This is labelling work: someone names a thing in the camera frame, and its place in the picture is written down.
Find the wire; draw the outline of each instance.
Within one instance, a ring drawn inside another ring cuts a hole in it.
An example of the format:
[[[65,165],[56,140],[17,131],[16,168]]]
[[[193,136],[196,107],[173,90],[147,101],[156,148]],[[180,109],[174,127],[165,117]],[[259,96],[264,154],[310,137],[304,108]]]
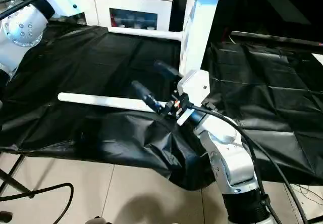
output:
[[[253,147],[251,146],[251,144],[249,143],[252,142],[257,148],[259,148],[259,150],[261,152],[263,152],[263,154],[266,155],[266,157],[269,159],[269,161],[274,165],[274,167],[277,169],[277,171],[279,172],[279,174],[281,175],[281,177],[283,178],[283,181],[288,189],[288,191],[290,192],[293,200],[295,201],[295,204],[296,204],[296,207],[301,215],[301,218],[304,222],[304,224],[308,224],[308,220],[306,218],[306,215],[305,215],[305,212],[299,202],[299,200],[297,199],[294,191],[293,191],[293,188],[291,187],[291,185],[289,184],[288,180],[286,179],[284,173],[282,172],[282,170],[280,169],[280,167],[278,166],[278,164],[273,160],[273,158],[269,155],[269,153],[261,146],[259,145],[259,143],[257,143],[256,141],[253,141],[239,126],[237,126],[236,124],[234,124],[232,121],[230,121],[228,118],[226,118],[225,116],[223,116],[222,114],[218,113],[218,112],[215,112],[215,111],[210,111],[210,110],[207,110],[207,109],[204,109],[204,108],[201,108],[201,107],[197,107],[195,105],[191,105],[189,106],[189,108],[191,109],[194,109],[194,110],[197,110],[197,111],[200,111],[200,112],[203,112],[203,113],[206,113],[206,114],[209,114],[209,115],[212,115],[214,117],[217,117],[223,121],[225,121],[226,123],[228,123],[230,126],[232,126],[234,129],[236,129],[240,134],[241,136],[243,136],[246,141],[247,141],[247,145],[250,149],[250,152],[251,152],[251,157],[253,159],[253,161],[255,162],[256,161],[256,158],[255,158],[255,154],[254,154],[254,151],[253,151]],[[257,164],[255,163],[255,173],[256,173],[256,176],[258,178],[258,176],[260,176],[257,172],[259,172],[258,170],[258,166]],[[262,184],[260,183],[260,179],[258,179],[258,182],[259,182],[259,187],[261,188]]]
[[[11,0],[0,0],[0,4],[10,2]]]
[[[229,39],[232,41],[233,44],[236,44],[234,40],[232,40],[231,36],[229,35]]]
[[[25,0],[25,1],[15,5],[15,6],[7,9],[6,11],[4,11],[4,12],[2,12],[0,14],[0,20],[4,19],[5,17],[8,17],[9,15],[13,14],[14,12],[16,12],[16,11],[24,8],[25,6],[33,3],[34,1],[36,1],[36,0]]]
[[[24,198],[24,197],[29,197],[31,195],[41,194],[41,193],[48,192],[48,191],[55,190],[55,189],[59,189],[59,188],[62,188],[62,187],[70,187],[71,194],[70,194],[69,201],[68,201],[65,209],[63,210],[62,214],[53,223],[53,224],[57,224],[63,218],[63,216],[65,215],[65,213],[67,212],[67,210],[69,209],[69,207],[70,207],[70,205],[72,203],[72,199],[73,199],[73,195],[74,195],[74,187],[73,187],[73,185],[71,183],[59,184],[59,185],[47,187],[47,188],[40,189],[40,190],[34,190],[34,191],[30,191],[30,192],[22,193],[22,194],[18,194],[18,195],[0,197],[0,202],[8,201],[8,200],[16,200],[16,199],[20,199],[20,198]]]
[[[272,214],[272,216],[273,216],[273,218],[274,218],[275,222],[276,222],[277,224],[282,224],[281,220],[279,220],[279,217],[277,216],[276,212],[274,211],[274,209],[273,209],[272,205],[267,204],[267,208],[268,208],[269,212]]]
[[[296,190],[295,188],[293,188],[295,191],[297,191],[298,193],[301,193],[306,199],[308,199],[308,200],[311,200],[311,201],[313,201],[313,202],[315,202],[316,204],[318,204],[318,205],[323,205],[323,203],[319,203],[319,202],[317,202],[317,201],[315,201],[315,200],[312,200],[311,198],[309,198],[308,196],[306,196],[306,194],[307,193],[311,193],[311,194],[313,194],[313,195],[315,195],[319,200],[321,200],[322,202],[323,202],[323,198],[322,197],[320,197],[318,194],[316,194],[315,192],[313,192],[313,191],[311,191],[310,189],[309,189],[309,186],[308,186],[308,188],[305,188],[305,187],[303,187],[303,186],[300,186],[300,185],[296,185],[297,187],[299,187],[299,190],[300,191],[298,191],[298,190]]]

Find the black plastic sheet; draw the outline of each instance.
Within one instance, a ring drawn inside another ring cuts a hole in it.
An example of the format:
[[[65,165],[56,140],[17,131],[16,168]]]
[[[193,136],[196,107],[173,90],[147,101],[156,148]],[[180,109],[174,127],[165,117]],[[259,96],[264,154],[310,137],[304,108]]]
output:
[[[60,92],[136,98],[132,80],[168,100],[171,82],[153,62],[177,68],[179,54],[178,42],[51,25],[7,87],[0,151],[147,167],[188,190],[209,185],[210,164],[189,123],[57,100]],[[291,182],[323,183],[323,67],[312,55],[211,44],[202,68],[211,75],[208,100],[262,144]],[[263,178],[281,181],[257,157]]]

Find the floor tile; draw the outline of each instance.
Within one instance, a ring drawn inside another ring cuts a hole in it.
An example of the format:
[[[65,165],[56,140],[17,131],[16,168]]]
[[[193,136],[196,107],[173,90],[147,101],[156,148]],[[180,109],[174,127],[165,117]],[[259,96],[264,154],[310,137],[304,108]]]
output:
[[[264,182],[264,188],[269,194],[272,207],[282,223],[298,223],[284,185],[281,183]],[[228,222],[227,211],[216,183],[203,189],[203,204],[205,224],[225,224]]]
[[[9,153],[1,153],[0,154],[0,169],[5,171],[6,173],[9,173],[17,159],[19,158],[19,155],[16,154],[9,154]]]
[[[264,189],[271,199],[271,204],[283,224],[296,224],[298,220],[282,183],[263,181]]]
[[[214,182],[202,190],[205,224],[227,224],[228,214],[222,194]]]
[[[305,211],[307,219],[312,219],[323,215],[323,200],[310,192],[313,191],[315,194],[323,198],[323,187],[308,185],[302,185],[302,187],[305,189],[300,189],[299,186],[292,185],[296,197],[298,198],[303,210]]]
[[[113,224],[203,224],[200,191],[186,191],[149,169],[115,166],[103,217]]]
[[[113,165],[52,158],[26,158],[15,178],[29,189],[70,182],[75,192],[70,209],[60,224],[85,223],[101,215],[111,180]],[[4,196],[17,194],[8,187]],[[33,199],[0,203],[0,210],[11,211],[11,224],[53,223],[65,208],[69,188],[36,195]]]

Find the robotic arm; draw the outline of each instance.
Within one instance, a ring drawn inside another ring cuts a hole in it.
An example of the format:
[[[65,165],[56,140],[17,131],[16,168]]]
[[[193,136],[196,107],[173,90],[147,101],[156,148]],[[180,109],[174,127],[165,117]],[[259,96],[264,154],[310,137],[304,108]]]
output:
[[[11,0],[9,10],[28,0]],[[35,0],[0,21],[0,108],[3,91],[25,53],[39,44],[52,16],[86,11],[90,0]]]
[[[177,86],[165,107],[139,82],[132,84],[138,96],[155,112],[175,116],[179,125],[190,121],[195,126],[194,134],[208,154],[222,192],[229,223],[275,223],[267,210],[267,195],[259,189],[252,158],[243,146],[240,133],[221,119],[192,108],[192,105],[199,108],[210,93],[208,72],[191,71],[181,78],[176,70],[162,62],[156,62],[155,66]]]

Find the white stick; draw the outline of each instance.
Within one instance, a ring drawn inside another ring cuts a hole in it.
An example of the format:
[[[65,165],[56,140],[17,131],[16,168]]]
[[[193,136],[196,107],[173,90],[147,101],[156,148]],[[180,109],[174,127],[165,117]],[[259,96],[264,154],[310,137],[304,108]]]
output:
[[[120,27],[109,27],[109,32],[182,41],[181,32],[153,31],[153,30],[142,30],[142,29],[120,28]]]
[[[80,104],[91,104],[91,105],[101,105],[107,107],[121,108],[121,109],[131,109],[146,112],[153,112],[145,102],[140,99],[126,99],[117,97],[105,97],[87,94],[73,94],[73,93],[59,93],[58,99],[60,101],[67,101]]]

